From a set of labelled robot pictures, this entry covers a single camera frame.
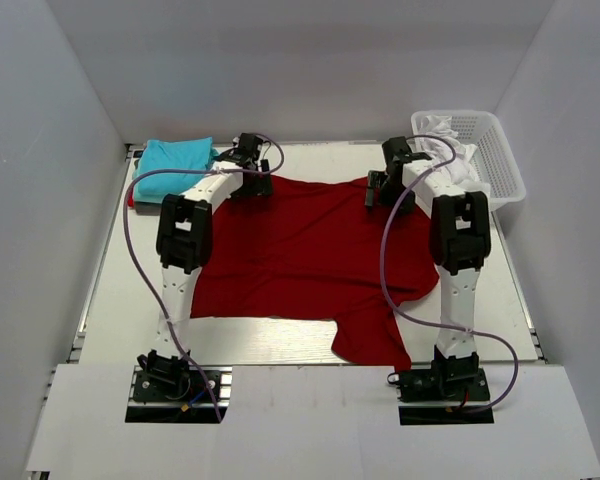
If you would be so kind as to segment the dark red t-shirt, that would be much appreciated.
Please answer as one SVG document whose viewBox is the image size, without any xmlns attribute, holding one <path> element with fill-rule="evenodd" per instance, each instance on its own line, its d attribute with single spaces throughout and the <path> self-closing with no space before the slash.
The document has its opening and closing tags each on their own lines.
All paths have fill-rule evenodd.
<svg viewBox="0 0 600 480">
<path fill-rule="evenodd" d="M 213 214 L 212 254 L 195 287 L 192 317 L 331 319 L 337 356 L 410 369 L 391 307 L 427 296 L 438 283 L 429 217 L 421 209 L 396 215 L 381 274 L 391 210 L 365 208 L 365 179 L 276 177 L 273 187 L 269 197 L 227 200 Z"/>
</svg>

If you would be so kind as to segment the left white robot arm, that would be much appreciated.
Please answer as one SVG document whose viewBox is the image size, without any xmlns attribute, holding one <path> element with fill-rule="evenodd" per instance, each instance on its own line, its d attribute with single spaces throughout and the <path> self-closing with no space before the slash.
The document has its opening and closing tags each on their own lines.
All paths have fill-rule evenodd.
<svg viewBox="0 0 600 480">
<path fill-rule="evenodd" d="M 190 318 L 197 280 L 209 262 L 213 244 L 212 217 L 231 198 L 273 194 L 271 168 L 261 134 L 243 133 L 222 152 L 206 174 L 182 194 L 162 201 L 156 250 L 162 267 L 161 313 L 155 348 L 164 357 L 181 355 L 179 338 Z"/>
</svg>

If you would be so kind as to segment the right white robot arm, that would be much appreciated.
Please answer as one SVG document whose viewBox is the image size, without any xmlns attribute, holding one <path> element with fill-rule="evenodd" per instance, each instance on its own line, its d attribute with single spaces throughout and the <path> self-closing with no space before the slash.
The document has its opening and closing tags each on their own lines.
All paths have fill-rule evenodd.
<svg viewBox="0 0 600 480">
<path fill-rule="evenodd" d="M 380 273 L 385 274 L 386 248 L 394 218 L 410 213 L 421 201 L 429 211 L 429 252 L 440 268 L 441 312 L 434 345 L 431 374 L 433 390 L 452 399 L 464 391 L 468 376 L 479 366 L 475 345 L 475 290 L 485 259 L 491 252 L 489 200 L 477 187 L 454 183 L 443 168 L 457 159 L 451 143 L 434 135 L 451 157 L 435 163 L 424 152 L 409 146 L 409 137 L 393 137 L 382 144 L 385 170 L 368 174 L 365 206 L 376 201 L 391 211 L 385 224 L 380 253 Z"/>
</svg>

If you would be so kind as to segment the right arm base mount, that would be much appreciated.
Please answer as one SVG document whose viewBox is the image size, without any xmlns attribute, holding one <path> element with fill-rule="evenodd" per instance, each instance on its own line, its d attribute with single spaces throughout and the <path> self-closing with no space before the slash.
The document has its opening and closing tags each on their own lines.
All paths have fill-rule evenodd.
<svg viewBox="0 0 600 480">
<path fill-rule="evenodd" d="M 398 391 L 401 426 L 453 426 L 493 424 L 493 409 L 486 374 L 479 368 L 473 379 L 451 381 L 444 387 L 432 369 L 393 372 L 389 386 Z"/>
</svg>

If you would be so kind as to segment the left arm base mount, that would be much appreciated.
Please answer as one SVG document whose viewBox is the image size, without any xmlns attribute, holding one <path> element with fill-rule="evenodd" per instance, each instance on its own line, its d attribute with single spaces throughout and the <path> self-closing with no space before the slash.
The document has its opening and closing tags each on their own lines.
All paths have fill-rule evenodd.
<svg viewBox="0 0 600 480">
<path fill-rule="evenodd" d="M 219 424 L 229 406 L 231 367 L 205 368 L 204 381 L 192 369 L 180 384 L 152 378 L 136 367 L 132 376 L 127 423 Z"/>
</svg>

